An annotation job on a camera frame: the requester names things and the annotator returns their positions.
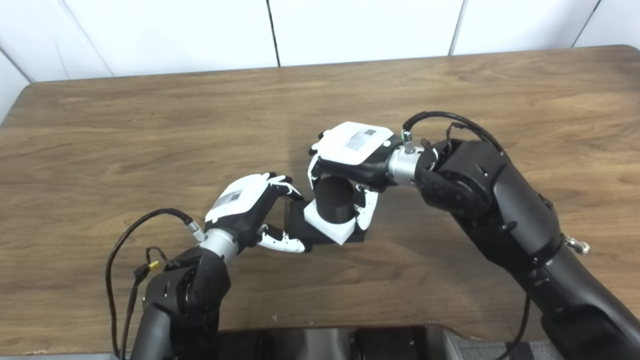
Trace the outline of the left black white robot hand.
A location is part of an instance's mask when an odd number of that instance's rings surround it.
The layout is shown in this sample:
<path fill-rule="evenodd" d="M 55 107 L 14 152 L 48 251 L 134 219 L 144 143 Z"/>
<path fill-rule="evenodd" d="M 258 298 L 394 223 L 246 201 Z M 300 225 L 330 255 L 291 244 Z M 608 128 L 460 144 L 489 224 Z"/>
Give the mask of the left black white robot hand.
<path fill-rule="evenodd" d="M 222 240 L 232 244 L 238 253 L 254 246 L 284 253 L 310 253 L 311 244 L 266 223 L 270 210 L 282 197 L 304 200 L 287 175 L 267 172 L 235 180 L 205 215 L 205 239 L 200 245 L 219 256 L 222 256 Z"/>

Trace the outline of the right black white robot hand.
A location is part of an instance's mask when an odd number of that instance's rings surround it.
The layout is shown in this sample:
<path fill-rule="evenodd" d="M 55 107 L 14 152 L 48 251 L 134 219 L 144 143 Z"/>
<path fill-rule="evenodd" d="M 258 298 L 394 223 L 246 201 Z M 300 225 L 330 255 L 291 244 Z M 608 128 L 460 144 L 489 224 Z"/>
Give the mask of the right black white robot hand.
<path fill-rule="evenodd" d="M 315 189 L 322 175 L 355 183 L 356 225 L 359 232 L 370 228 L 378 195 L 397 186 L 388 165 L 402 139 L 390 129 L 346 121 L 318 136 L 308 153 L 311 162 L 307 178 Z"/>

